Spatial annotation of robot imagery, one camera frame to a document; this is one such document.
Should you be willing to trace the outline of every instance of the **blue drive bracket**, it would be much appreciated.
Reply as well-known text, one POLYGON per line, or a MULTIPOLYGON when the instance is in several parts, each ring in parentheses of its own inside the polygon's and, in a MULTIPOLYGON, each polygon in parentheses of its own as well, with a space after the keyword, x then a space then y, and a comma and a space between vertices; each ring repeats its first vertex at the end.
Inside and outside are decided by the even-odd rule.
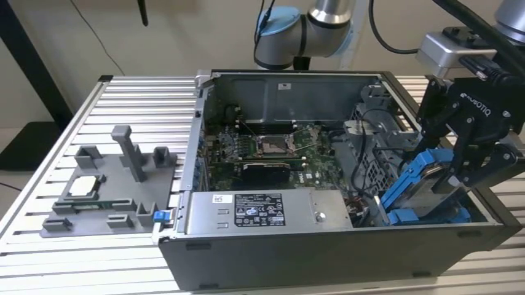
POLYGON ((380 198, 386 211, 392 209, 392 205, 400 198, 408 197, 406 192, 420 181, 424 169, 434 164, 450 163, 452 157, 454 153, 450 149, 427 149, 415 156, 396 182, 390 186, 380 198))
POLYGON ((434 218, 422 218, 419 219, 415 215, 415 212, 410 208, 403 209, 392 209, 388 212, 387 220, 390 221, 391 226, 410 226, 414 224, 443 224, 443 223, 468 223, 470 222, 470 213, 464 207, 459 207, 459 210, 455 216, 442 216, 434 218))
POLYGON ((419 218, 410 208, 394 209, 386 216, 392 226, 407 226, 419 223, 419 218))

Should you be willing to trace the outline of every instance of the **gray 3d-printed holder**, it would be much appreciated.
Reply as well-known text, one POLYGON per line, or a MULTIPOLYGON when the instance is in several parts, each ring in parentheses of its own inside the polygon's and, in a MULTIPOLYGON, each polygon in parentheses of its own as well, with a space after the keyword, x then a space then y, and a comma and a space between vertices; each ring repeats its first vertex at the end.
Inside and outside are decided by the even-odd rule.
MULTIPOLYGON (((116 130, 124 130, 128 140, 128 129, 116 127, 116 130)), ((100 155, 96 146, 78 148, 74 156, 78 166, 52 206, 53 212, 42 223, 40 236, 150 232, 153 213, 166 206, 176 155, 169 155, 166 147, 156 147, 152 154, 142 155, 136 146, 132 153, 134 160, 129 160, 129 153, 125 152, 122 156, 100 155), (144 176, 133 170, 136 163, 144 176), (96 177, 94 189, 86 195, 72 196, 70 186, 81 176, 96 177)))

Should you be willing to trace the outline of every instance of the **black stand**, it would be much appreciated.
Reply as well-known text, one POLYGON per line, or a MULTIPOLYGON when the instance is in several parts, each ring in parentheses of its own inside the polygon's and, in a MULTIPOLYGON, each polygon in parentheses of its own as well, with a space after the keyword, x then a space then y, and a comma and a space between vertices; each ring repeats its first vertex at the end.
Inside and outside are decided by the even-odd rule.
POLYGON ((73 115, 8 0, 0 0, 0 38, 54 120, 24 126, 0 154, 0 170, 36 170, 73 115))
POLYGON ((311 57, 293 57, 293 70, 307 71, 309 69, 311 57))

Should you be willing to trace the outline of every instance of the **blue latch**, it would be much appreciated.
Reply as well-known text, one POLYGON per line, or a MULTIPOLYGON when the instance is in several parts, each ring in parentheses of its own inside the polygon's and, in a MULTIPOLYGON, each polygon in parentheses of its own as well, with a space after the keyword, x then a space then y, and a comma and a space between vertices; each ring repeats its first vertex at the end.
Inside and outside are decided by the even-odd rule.
POLYGON ((170 221, 170 211, 157 211, 153 214, 153 222, 168 223, 170 221))

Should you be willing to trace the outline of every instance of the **white label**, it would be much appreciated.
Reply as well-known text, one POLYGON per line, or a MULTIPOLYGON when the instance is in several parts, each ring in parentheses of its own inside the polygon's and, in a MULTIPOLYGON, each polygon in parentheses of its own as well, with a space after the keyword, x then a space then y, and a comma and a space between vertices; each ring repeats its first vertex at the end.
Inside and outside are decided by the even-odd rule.
POLYGON ((292 88, 291 83, 279 83, 277 90, 289 90, 292 88))
POLYGON ((213 203, 231 203, 232 195, 213 195, 213 203))

